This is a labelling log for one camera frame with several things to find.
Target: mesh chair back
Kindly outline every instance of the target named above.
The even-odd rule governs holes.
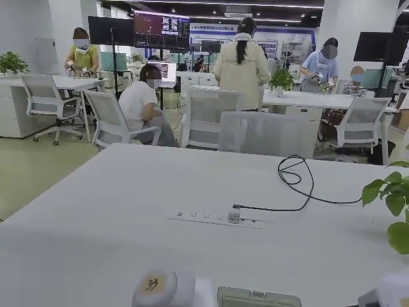
[[[296,116],[261,112],[224,112],[219,151],[243,154],[307,157],[307,121]]]
[[[378,144],[378,126],[391,98],[355,98],[337,128],[338,145]]]
[[[190,123],[189,143],[217,148],[220,117],[224,111],[240,109],[242,92],[187,88],[187,122]]]
[[[57,114],[61,96],[51,75],[21,75],[29,104],[27,113]]]
[[[103,147],[122,142],[129,135],[129,129],[115,96],[96,91],[85,91],[85,95],[96,117],[93,142]]]

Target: television screen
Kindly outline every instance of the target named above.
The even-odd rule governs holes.
[[[189,49],[189,17],[135,11],[135,47]]]

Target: table leg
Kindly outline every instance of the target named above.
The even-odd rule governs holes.
[[[382,157],[383,165],[389,165],[389,149],[388,149],[388,127],[386,123],[386,115],[381,117],[381,139],[382,139]]]
[[[84,99],[84,92],[81,92],[81,104],[82,104],[82,111],[84,112],[84,123],[85,123],[85,129],[87,132],[87,140],[88,143],[91,142],[91,135],[89,133],[89,126],[88,126],[88,117],[87,117],[87,110],[85,108],[85,99]]]

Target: electrical outlet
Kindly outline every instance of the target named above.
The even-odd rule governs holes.
[[[220,225],[225,225],[225,226],[246,227],[246,228],[256,228],[256,229],[263,228],[263,224],[260,221],[241,220],[238,224],[229,223],[227,215],[223,215],[223,214],[213,214],[212,215],[209,213],[177,211],[176,214],[171,215],[168,218],[179,220],[179,221],[190,221],[190,222],[207,223],[207,224],[220,224]]]

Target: monitor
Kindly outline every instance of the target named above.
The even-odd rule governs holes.
[[[202,40],[202,52],[219,53],[222,45],[219,41]]]
[[[134,46],[134,21],[107,17],[88,17],[89,38],[93,45],[112,45],[111,28],[115,29],[115,44]]]
[[[176,84],[176,66],[177,63],[163,62],[163,61],[149,61],[149,64],[155,65],[159,68],[162,74],[162,88],[173,88]]]
[[[190,19],[156,12],[134,12],[135,47],[189,49]]]
[[[393,68],[388,68],[383,76],[382,88],[387,88],[390,78],[392,77]],[[365,71],[365,78],[362,81],[362,87],[365,88],[377,88],[379,85],[379,79],[381,77],[382,69],[367,69]]]
[[[387,65],[398,66],[408,40],[409,36],[406,33],[361,32],[353,60],[381,63],[386,60]],[[389,56],[386,59],[388,46]]]
[[[112,72],[114,70],[114,56],[112,52],[101,52],[102,70]],[[116,53],[116,70],[119,72],[127,71],[127,54]]]

